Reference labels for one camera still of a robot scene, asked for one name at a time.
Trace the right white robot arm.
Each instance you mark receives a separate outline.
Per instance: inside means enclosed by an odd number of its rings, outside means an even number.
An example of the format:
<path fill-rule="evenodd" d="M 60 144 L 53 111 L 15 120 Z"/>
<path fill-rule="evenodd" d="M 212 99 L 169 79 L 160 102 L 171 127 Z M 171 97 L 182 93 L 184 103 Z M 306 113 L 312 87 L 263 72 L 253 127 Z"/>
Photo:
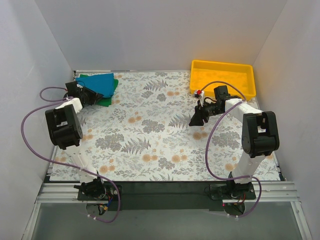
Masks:
<path fill-rule="evenodd" d="M 260 163 L 280 146 L 276 115 L 250 106 L 243 94 L 229 94 L 228 87 L 229 84 L 216 87 L 213 102 L 206 102 L 203 89 L 196 90 L 193 95 L 197 105 L 189 126 L 203 126 L 211 116 L 217 115 L 221 118 L 231 115 L 241 122 L 240 160 L 227 178 L 215 176 L 221 183 L 211 184 L 208 191 L 212 199 L 253 200 L 256 197 L 252 184 L 254 174 Z"/>

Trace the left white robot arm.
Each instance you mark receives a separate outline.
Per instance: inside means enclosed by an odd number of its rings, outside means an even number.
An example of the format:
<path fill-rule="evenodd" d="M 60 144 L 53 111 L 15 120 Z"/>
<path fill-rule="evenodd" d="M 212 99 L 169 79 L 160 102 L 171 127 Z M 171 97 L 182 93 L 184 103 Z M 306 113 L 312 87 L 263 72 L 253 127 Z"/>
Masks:
<path fill-rule="evenodd" d="M 81 144 L 83 131 L 77 113 L 83 109 L 83 105 L 94 105 L 103 95 L 76 81 L 68 82 L 65 86 L 65 98 L 68 101 L 45 111 L 50 140 L 67 154 L 73 165 L 79 167 L 80 185 L 75 188 L 88 197 L 101 200 L 106 196 L 107 190 L 103 180 L 96 176 L 98 171 Z"/>

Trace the yellow plastic tray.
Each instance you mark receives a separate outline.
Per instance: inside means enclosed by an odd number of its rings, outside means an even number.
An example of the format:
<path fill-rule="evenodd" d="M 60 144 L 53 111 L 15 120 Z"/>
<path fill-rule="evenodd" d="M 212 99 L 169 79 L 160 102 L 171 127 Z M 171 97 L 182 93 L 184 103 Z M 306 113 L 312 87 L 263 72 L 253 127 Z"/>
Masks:
<path fill-rule="evenodd" d="M 191 63 L 190 93 L 193 94 L 212 81 L 217 83 L 204 89 L 206 97 L 215 96 L 214 88 L 221 86 L 221 81 L 236 87 L 248 101 L 257 95 L 254 70 L 251 65 L 194 59 Z"/>

